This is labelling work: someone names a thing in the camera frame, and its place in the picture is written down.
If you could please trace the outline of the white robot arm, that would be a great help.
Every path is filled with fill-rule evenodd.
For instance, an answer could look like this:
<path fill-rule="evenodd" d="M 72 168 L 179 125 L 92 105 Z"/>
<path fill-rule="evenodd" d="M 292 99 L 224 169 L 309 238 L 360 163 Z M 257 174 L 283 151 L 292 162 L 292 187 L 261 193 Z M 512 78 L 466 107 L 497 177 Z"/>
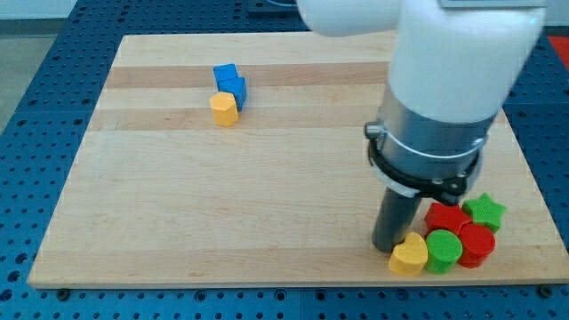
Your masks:
<path fill-rule="evenodd" d="M 537 42 L 542 1 L 298 2 L 307 27 L 344 37 L 395 30 L 383 100 L 365 125 L 385 200 L 454 204 L 480 171 L 488 131 Z"/>

